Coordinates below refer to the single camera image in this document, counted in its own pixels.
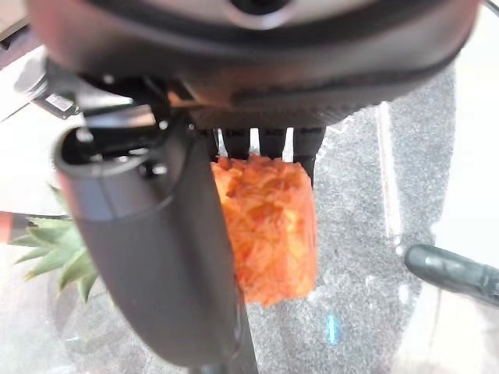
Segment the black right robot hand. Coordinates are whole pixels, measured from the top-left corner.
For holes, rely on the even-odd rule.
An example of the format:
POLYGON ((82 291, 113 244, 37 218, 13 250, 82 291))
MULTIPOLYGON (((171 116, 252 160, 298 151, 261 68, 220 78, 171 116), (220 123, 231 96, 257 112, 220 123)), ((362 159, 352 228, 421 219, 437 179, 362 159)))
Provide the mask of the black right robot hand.
POLYGON ((139 338, 199 373, 257 362, 210 161, 214 131, 329 123, 446 68, 478 1, 29 1, 51 87, 81 107, 54 161, 97 271, 139 338))

